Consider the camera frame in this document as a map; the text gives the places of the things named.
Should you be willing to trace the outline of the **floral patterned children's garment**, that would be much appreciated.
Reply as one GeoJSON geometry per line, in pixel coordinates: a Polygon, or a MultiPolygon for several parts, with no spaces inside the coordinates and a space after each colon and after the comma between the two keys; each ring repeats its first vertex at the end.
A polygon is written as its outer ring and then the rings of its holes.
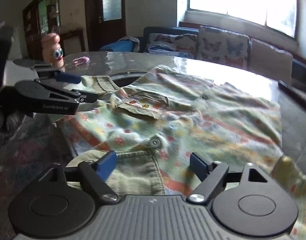
{"type": "Polygon", "coordinates": [[[286,155],[303,134],[286,128],[277,103],[167,66],[123,88],[105,90],[103,81],[84,76],[78,88],[98,100],[56,122],[75,154],[70,166],[114,151],[106,182],[120,196],[187,196],[199,184],[189,168],[194,152],[211,162],[254,163],[295,198],[292,235],[306,239],[306,176],[286,155]]]}

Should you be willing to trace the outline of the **pink googly-eyed toy figure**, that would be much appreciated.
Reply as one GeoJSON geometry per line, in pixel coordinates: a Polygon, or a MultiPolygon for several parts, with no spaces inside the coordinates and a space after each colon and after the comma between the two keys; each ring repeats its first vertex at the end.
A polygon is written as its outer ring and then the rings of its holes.
{"type": "Polygon", "coordinates": [[[44,62],[50,63],[56,68],[64,66],[64,53],[60,45],[60,36],[57,33],[46,34],[41,39],[41,46],[44,62]]]}

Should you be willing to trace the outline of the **small pink object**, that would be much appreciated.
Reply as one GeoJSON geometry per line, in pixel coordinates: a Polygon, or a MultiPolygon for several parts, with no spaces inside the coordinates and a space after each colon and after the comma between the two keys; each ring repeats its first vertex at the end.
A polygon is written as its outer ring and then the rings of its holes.
{"type": "Polygon", "coordinates": [[[75,65],[81,65],[81,64],[89,63],[89,61],[90,61],[89,57],[83,56],[83,57],[79,57],[79,58],[74,59],[72,61],[72,63],[75,64],[75,65]]]}

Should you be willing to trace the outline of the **dark wooden shelf cabinet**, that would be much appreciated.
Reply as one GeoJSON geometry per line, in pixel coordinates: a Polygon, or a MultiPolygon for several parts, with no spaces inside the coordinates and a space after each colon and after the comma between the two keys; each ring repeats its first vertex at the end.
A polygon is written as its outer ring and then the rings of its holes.
{"type": "Polygon", "coordinates": [[[84,0],[33,0],[22,11],[25,56],[41,60],[41,38],[49,33],[60,35],[64,55],[88,49],[84,0]]]}

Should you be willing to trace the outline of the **blue cloth on sofa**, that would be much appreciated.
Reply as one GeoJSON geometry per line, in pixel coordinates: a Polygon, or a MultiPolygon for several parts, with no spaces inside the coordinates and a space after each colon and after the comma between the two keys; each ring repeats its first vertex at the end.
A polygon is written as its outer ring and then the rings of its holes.
{"type": "Polygon", "coordinates": [[[139,52],[141,42],[139,38],[132,36],[124,36],[116,42],[107,44],[100,48],[100,51],[114,52],[139,52]]]}

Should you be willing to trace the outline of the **dark wooden door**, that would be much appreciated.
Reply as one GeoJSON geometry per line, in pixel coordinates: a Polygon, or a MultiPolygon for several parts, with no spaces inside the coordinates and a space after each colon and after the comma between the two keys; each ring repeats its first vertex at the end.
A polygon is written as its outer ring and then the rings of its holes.
{"type": "Polygon", "coordinates": [[[88,49],[98,51],[126,35],[125,0],[85,0],[88,49]]]}

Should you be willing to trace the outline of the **black remote control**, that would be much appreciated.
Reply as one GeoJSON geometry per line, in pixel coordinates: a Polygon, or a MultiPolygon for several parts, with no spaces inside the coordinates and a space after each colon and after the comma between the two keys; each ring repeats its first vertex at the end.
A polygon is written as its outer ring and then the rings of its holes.
{"type": "Polygon", "coordinates": [[[284,83],[283,81],[278,81],[278,87],[283,91],[289,98],[296,102],[305,112],[306,112],[306,99],[300,96],[292,86],[284,83]]]}

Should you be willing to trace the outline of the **plain white cushion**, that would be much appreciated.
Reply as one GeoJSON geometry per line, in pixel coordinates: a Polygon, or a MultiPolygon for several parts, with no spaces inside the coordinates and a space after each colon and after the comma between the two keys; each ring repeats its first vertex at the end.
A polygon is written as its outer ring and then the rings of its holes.
{"type": "Polygon", "coordinates": [[[293,56],[289,52],[255,38],[251,39],[249,71],[290,85],[292,63],[293,56]]]}

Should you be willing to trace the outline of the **butterfly cushion upright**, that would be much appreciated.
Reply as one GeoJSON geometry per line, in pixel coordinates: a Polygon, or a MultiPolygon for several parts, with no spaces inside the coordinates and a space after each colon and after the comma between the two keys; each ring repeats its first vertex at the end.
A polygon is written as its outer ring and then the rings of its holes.
{"type": "Polygon", "coordinates": [[[235,68],[247,69],[250,38],[214,27],[200,26],[196,58],[235,68]]]}

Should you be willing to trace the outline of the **butterfly cushion lying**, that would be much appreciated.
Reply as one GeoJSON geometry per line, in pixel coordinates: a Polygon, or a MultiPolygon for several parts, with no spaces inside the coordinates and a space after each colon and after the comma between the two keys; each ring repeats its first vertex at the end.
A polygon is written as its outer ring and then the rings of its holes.
{"type": "Polygon", "coordinates": [[[150,33],[144,53],[194,59],[196,48],[197,35],[194,34],[170,35],[150,33]]]}

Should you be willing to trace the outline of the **blue sofa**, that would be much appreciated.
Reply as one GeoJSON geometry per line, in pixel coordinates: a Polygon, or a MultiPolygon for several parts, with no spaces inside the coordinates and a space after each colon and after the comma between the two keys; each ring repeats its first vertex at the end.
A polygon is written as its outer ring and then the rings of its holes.
{"type": "MultiPolygon", "coordinates": [[[[194,34],[194,35],[197,35],[197,48],[198,48],[198,46],[199,46],[199,43],[198,43],[199,28],[190,29],[190,28],[146,27],[143,30],[143,35],[141,37],[137,37],[137,38],[139,38],[139,40],[141,42],[140,49],[139,49],[138,53],[143,53],[144,52],[144,48],[146,46],[146,43],[147,43],[147,40],[149,38],[150,33],[160,33],[160,34],[170,34],[170,35],[194,34]]],[[[290,85],[305,86],[306,85],[306,64],[297,60],[297,58],[294,57],[293,54],[292,54],[292,56],[293,56],[292,81],[291,81],[290,85]]]]}

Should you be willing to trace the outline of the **bright window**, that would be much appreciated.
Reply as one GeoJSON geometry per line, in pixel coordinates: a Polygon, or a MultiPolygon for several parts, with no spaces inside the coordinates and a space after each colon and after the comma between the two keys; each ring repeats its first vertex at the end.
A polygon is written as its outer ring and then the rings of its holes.
{"type": "Polygon", "coordinates": [[[238,18],[295,38],[298,0],[188,0],[188,9],[238,18]]]}

